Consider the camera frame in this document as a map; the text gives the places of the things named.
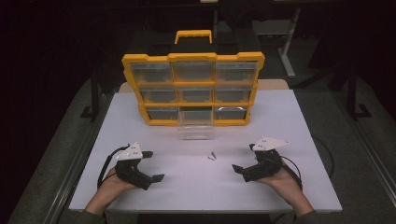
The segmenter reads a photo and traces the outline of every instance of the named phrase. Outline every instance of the yellow organizer box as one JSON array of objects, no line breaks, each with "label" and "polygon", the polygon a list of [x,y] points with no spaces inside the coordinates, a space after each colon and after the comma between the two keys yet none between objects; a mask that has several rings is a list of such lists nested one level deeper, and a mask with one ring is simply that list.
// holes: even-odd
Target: yellow organizer box
[{"label": "yellow organizer box", "polygon": [[229,126],[249,123],[264,59],[251,30],[194,30],[139,33],[122,63],[148,125]]}]

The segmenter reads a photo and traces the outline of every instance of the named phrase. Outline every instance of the dark background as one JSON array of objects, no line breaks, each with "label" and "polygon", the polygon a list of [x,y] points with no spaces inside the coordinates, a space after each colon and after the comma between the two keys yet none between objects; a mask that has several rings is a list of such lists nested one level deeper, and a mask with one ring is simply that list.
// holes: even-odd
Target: dark background
[{"label": "dark background", "polygon": [[[67,107],[93,70],[100,74],[100,82],[118,86],[124,81],[120,59],[132,27],[148,27],[145,12],[97,6],[135,2],[148,1],[2,1],[1,223],[7,222]],[[324,68],[340,60],[353,64],[396,118],[394,3],[351,2],[303,7],[295,36],[320,38],[323,47],[312,66]],[[156,12],[149,25],[161,32],[211,29],[211,15],[193,10]]]}]

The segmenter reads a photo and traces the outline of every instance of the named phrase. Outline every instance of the black cable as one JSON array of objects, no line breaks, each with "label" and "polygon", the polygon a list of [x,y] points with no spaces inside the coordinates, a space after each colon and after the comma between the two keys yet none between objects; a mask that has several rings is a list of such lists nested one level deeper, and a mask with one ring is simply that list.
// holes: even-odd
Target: black cable
[{"label": "black cable", "polygon": [[114,156],[117,152],[122,151],[122,150],[125,150],[125,149],[128,148],[128,147],[129,147],[129,144],[128,144],[127,147],[120,147],[120,148],[117,148],[116,150],[113,151],[113,153],[111,153],[110,155],[107,156],[107,159],[106,159],[106,161],[105,161],[105,164],[103,165],[102,171],[100,172],[99,177],[98,177],[97,188],[99,188],[99,187],[102,185],[102,182],[104,181],[104,180],[103,180],[103,176],[105,175],[105,171],[107,170],[107,166],[110,164],[111,159],[113,158],[113,156]]},{"label": "black cable", "polygon": [[322,141],[320,141],[320,139],[316,138],[314,135],[312,135],[311,137],[313,139],[315,139],[316,141],[318,141],[326,149],[327,153],[329,154],[330,161],[331,161],[331,166],[332,166],[331,169],[330,169],[330,172],[329,172],[329,178],[332,178],[332,174],[334,172],[335,164],[334,164],[334,157],[332,156],[332,153],[330,152],[330,149]]},{"label": "black cable", "polygon": [[109,177],[111,177],[111,176],[113,176],[113,175],[116,175],[117,173],[114,173],[114,174],[112,174],[112,175],[108,175],[108,176],[106,176],[106,178],[105,179],[103,179],[103,181],[102,181],[102,183],[103,182],[105,182]]},{"label": "black cable", "polygon": [[289,162],[293,163],[294,167],[297,169],[298,177],[299,177],[299,179],[301,180],[300,169],[298,168],[298,166],[296,165],[296,163],[294,163],[291,159],[289,159],[289,158],[287,158],[287,157],[284,157],[284,156],[280,156],[280,157],[281,157],[282,159],[286,159],[286,160],[288,160]]}]

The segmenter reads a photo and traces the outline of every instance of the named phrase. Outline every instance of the gray carpet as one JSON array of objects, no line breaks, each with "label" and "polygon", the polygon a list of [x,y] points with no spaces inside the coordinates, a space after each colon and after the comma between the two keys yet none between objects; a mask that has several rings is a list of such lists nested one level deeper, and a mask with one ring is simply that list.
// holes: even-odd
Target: gray carpet
[{"label": "gray carpet", "polygon": [[[294,40],[290,47],[290,61],[297,77],[287,79],[277,56],[279,39],[262,39],[266,65],[261,78],[284,78],[290,85],[312,77],[317,71],[307,68],[316,40]],[[396,124],[375,99],[371,88],[359,80],[358,103],[365,104],[373,117],[351,121],[345,112],[345,92],[326,89],[331,76],[325,77],[305,90],[295,91],[308,127],[315,138],[318,152],[330,173],[331,180],[344,210],[320,215],[322,223],[393,223],[396,208],[387,194],[375,167],[361,141],[364,132],[368,142],[393,178],[396,176],[395,151]],[[87,135],[94,135],[90,119],[81,119],[83,108],[90,104],[90,83],[76,94],[64,120],[54,135],[45,156],[35,171],[9,223],[45,223],[46,216],[56,199],[67,171]],[[68,189],[72,196],[73,188]],[[64,209],[47,223],[73,223],[78,212],[67,209],[71,197],[65,199]],[[271,215],[277,219],[280,214]],[[108,223],[136,223],[137,216],[107,213]],[[283,216],[277,223],[291,223],[292,214]]]}]

